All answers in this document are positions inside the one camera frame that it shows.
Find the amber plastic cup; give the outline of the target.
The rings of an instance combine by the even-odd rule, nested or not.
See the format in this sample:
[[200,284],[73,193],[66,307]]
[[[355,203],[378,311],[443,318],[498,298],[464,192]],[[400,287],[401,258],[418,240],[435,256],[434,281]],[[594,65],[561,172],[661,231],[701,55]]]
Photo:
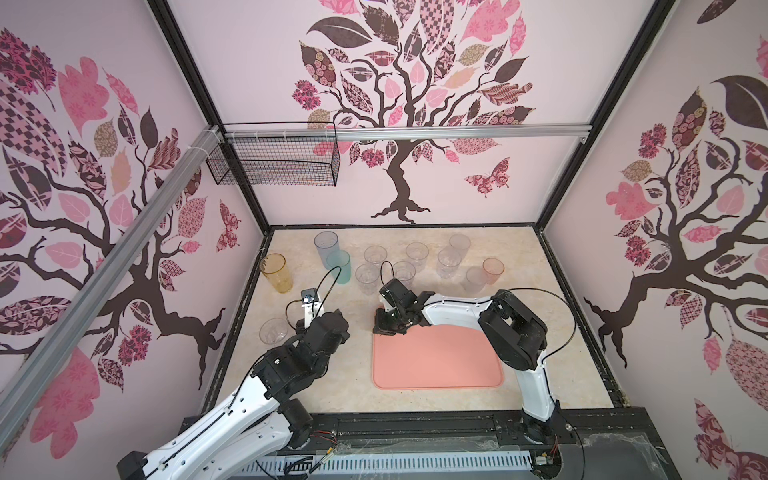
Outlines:
[[281,294],[293,288],[293,279],[286,258],[280,253],[269,253],[259,263],[259,269],[272,287]]

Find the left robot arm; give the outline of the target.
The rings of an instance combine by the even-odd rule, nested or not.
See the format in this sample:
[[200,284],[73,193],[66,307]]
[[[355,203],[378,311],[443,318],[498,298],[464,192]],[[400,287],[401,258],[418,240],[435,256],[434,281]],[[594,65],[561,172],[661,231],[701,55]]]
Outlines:
[[350,337],[338,310],[265,352],[240,385],[193,425],[149,452],[133,451],[117,464],[121,479],[228,479],[250,462],[285,447],[304,446],[313,418],[295,395],[327,372]]

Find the blue-grey plastic cup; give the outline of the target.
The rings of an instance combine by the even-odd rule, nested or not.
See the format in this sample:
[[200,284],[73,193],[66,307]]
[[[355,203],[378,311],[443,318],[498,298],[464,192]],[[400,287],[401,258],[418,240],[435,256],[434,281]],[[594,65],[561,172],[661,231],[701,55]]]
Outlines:
[[323,266],[330,269],[328,257],[339,250],[339,237],[334,231],[321,231],[313,239],[314,246]]

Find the pink tray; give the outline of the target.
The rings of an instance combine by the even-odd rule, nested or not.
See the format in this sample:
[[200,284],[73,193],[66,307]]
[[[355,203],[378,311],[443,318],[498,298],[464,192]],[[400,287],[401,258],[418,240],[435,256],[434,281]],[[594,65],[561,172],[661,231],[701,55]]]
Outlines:
[[485,335],[457,326],[373,337],[373,383],[384,390],[495,388],[503,366]]

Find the teal plastic cup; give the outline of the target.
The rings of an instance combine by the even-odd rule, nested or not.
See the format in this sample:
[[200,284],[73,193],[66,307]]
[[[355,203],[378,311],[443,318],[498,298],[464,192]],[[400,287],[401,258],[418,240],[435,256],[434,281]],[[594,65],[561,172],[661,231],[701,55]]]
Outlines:
[[345,250],[335,250],[326,258],[326,268],[332,273],[337,284],[343,285],[351,279],[351,257]]

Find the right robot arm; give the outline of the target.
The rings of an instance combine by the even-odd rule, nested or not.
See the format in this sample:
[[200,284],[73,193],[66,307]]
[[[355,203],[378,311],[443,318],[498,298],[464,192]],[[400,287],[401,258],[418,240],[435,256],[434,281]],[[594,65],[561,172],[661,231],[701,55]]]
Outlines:
[[375,313],[375,334],[404,335],[416,326],[452,326],[482,332],[498,359],[515,372],[522,394],[522,425],[530,433],[553,432],[553,416],[560,406],[548,381],[548,327],[512,289],[462,298],[434,291],[416,294],[392,279],[380,288],[379,296],[383,306]]

